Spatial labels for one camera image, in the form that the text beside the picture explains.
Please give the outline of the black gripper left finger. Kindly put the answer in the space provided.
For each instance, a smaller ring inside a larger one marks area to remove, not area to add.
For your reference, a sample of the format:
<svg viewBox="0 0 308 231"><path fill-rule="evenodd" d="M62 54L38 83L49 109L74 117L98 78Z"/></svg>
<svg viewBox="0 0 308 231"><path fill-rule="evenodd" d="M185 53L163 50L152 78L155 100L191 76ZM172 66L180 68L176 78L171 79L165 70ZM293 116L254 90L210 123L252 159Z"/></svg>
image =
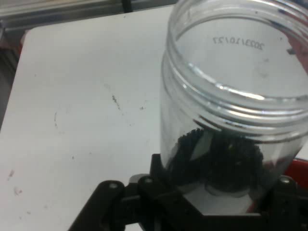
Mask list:
<svg viewBox="0 0 308 231"><path fill-rule="evenodd" d="M203 231L203 216L163 178L161 156L153 154L150 173L127 186L101 182L71 231L123 231L138 223L144 231Z"/></svg>

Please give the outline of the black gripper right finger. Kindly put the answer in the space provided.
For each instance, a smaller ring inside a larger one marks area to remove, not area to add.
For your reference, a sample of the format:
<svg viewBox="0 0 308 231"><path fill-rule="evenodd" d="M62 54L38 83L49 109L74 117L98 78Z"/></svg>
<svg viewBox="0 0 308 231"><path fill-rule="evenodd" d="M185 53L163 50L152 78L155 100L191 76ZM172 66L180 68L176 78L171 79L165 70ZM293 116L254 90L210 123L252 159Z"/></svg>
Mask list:
<svg viewBox="0 0 308 231"><path fill-rule="evenodd" d="M308 190L293 178L281 176L268 193L250 207L265 221L267 231L308 229Z"/></svg>

